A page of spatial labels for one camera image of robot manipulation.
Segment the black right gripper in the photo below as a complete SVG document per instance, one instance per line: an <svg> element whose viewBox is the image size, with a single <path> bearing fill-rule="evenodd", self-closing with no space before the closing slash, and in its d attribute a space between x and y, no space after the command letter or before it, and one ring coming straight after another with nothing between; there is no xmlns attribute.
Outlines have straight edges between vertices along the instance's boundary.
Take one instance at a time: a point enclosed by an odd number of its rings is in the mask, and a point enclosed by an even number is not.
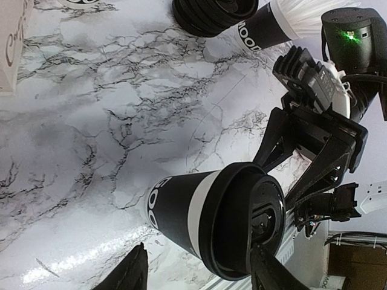
<svg viewBox="0 0 387 290"><path fill-rule="evenodd" d="M274 169L294 151L311 162L285 198L287 210L338 186L346 172L360 165L368 130L332 108L315 112L291 102L284 110L271 111L261 145L253 163Z"/></svg>

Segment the black takeout coffee cup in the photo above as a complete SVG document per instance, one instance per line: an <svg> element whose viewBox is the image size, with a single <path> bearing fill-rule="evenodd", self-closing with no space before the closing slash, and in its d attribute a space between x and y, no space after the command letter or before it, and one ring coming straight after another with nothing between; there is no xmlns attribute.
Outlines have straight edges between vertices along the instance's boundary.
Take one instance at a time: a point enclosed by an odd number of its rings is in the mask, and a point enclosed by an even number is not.
<svg viewBox="0 0 387 290"><path fill-rule="evenodd" d="M144 216L168 239L202 260L207 267L223 264L221 252L234 218L232 166L212 172L163 178L145 199Z"/></svg>

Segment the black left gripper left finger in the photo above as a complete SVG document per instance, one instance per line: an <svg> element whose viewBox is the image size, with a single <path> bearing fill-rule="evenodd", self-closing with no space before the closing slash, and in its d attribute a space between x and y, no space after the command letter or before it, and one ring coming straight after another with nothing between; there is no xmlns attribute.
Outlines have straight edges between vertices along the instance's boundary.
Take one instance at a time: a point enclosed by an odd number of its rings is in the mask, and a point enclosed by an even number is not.
<svg viewBox="0 0 387 290"><path fill-rule="evenodd" d="M93 290L147 290L148 252L136 245Z"/></svg>

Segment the stack of black lids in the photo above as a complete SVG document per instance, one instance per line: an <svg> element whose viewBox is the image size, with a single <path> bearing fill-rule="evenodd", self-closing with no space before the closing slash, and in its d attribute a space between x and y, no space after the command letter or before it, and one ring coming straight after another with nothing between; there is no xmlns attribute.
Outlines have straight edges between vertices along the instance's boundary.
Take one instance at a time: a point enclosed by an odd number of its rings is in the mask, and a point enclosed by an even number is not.
<svg viewBox="0 0 387 290"><path fill-rule="evenodd" d="M228 28L252 17L259 1L173 1L177 24L198 37L215 37Z"/></svg>

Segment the black coffee cup lid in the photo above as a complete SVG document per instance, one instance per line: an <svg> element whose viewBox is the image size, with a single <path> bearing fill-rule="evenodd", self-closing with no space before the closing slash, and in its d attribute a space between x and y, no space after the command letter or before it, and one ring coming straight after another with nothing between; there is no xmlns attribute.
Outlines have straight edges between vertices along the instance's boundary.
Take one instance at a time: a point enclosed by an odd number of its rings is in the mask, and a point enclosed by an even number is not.
<svg viewBox="0 0 387 290"><path fill-rule="evenodd" d="M284 194L253 163L233 163L210 186L200 217L199 246L206 268L224 280L251 273L254 243L276 254L284 235Z"/></svg>

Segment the stack of paper cups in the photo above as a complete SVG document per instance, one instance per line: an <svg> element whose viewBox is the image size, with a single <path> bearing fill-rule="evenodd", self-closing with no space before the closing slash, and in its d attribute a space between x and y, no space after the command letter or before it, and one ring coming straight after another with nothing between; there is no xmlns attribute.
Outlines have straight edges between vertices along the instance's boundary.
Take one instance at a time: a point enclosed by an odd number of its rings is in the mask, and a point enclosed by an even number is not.
<svg viewBox="0 0 387 290"><path fill-rule="evenodd" d="M59 2L70 9L84 10L97 5L100 0L59 0Z"/></svg>

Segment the black cup holding straws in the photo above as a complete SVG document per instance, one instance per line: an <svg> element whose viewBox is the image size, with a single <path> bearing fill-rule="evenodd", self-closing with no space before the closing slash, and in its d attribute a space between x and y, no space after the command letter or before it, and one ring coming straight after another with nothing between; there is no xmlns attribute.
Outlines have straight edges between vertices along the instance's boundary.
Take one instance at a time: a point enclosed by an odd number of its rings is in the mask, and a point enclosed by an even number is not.
<svg viewBox="0 0 387 290"><path fill-rule="evenodd" d="M238 45L255 53L299 38L280 1L270 1L235 28Z"/></svg>

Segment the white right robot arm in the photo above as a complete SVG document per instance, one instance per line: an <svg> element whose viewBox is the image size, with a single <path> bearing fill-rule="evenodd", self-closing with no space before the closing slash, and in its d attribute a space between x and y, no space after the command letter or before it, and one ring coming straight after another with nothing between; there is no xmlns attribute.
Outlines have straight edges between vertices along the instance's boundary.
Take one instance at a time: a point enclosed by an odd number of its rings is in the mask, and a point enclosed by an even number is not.
<svg viewBox="0 0 387 290"><path fill-rule="evenodd" d="M265 171L294 151L310 160L285 198L289 210L356 171L368 137L360 121L375 97L386 108L386 22L375 9L354 7L321 20L322 60L294 46L275 62L273 75L287 93L253 160Z"/></svg>

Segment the white paper takeout bag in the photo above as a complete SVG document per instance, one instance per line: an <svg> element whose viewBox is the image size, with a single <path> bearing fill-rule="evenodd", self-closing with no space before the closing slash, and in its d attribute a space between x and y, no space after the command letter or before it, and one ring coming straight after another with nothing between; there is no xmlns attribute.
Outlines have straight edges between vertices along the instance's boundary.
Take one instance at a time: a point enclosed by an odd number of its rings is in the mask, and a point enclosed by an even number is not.
<svg viewBox="0 0 387 290"><path fill-rule="evenodd" d="M34 6L28 0L1 0L1 95L15 93L24 33Z"/></svg>

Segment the aluminium table edge rail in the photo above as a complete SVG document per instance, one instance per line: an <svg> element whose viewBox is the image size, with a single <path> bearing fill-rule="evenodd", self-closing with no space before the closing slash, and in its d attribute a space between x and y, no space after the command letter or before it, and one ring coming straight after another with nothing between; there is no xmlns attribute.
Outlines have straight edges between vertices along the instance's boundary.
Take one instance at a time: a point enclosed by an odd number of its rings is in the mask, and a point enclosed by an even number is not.
<svg viewBox="0 0 387 290"><path fill-rule="evenodd" d="M301 283L285 268L286 262L294 253L294 240L298 229L294 221L287 221L281 246L276 254L270 253L268 246L254 247L252 255L252 274L238 281L221 278L210 281L204 289L285 289L281 277L290 279L291 289Z"/></svg>

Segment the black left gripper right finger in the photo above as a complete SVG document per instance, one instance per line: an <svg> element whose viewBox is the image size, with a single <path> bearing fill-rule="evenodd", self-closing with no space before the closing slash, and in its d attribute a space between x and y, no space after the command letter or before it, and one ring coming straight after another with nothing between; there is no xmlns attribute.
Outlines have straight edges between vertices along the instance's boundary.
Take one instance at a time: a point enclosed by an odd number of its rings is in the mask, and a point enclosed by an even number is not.
<svg viewBox="0 0 387 290"><path fill-rule="evenodd" d="M252 289L268 290L307 290L277 258L281 242L278 240L263 242L252 240L250 252L250 270Z"/></svg>

